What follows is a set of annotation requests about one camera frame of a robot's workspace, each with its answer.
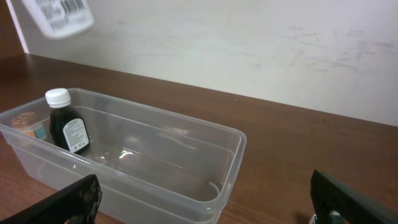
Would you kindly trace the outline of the white lotion bottle clear cap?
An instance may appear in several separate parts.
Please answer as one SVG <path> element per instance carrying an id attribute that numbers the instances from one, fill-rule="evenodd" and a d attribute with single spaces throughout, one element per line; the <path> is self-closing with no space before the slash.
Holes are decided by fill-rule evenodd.
<path id="1" fill-rule="evenodd" d="M 86 0 L 22 0 L 49 39 L 64 39 L 90 28 L 95 20 Z"/>

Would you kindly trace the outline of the dark bottle white cap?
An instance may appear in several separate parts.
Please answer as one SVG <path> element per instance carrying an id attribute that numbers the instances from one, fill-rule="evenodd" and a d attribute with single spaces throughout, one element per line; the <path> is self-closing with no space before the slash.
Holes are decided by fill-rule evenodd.
<path id="1" fill-rule="evenodd" d="M 90 137 L 82 115 L 72 106 L 66 88 L 55 88 L 45 93 L 50 106 L 50 134 L 54 144 L 71 153 L 80 154 L 90 146 Z"/>

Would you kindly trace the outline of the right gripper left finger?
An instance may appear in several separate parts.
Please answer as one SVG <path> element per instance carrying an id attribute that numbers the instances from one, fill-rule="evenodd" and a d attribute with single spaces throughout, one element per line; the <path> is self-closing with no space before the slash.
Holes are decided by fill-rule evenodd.
<path id="1" fill-rule="evenodd" d="M 1 224 L 94 224 L 101 199 L 99 180 L 90 174 L 2 220 Z"/>

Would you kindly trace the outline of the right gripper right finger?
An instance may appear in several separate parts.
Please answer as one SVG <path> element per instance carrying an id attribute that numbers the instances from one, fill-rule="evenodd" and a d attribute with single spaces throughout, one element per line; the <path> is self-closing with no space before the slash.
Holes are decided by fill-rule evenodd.
<path id="1" fill-rule="evenodd" d="M 315 214 L 311 224 L 397 224 L 397 212 L 360 194 L 325 172 L 313 171 L 310 196 Z"/>

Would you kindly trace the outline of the small gold-lidded balm jar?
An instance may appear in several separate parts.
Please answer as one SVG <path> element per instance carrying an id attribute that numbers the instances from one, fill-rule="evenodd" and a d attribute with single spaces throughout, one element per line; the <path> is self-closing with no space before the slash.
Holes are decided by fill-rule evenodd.
<path id="1" fill-rule="evenodd" d="M 37 139 L 45 140 L 47 138 L 47 132 L 43 124 L 38 120 L 37 115 L 31 111 L 14 117 L 11 121 L 11 127 Z"/>

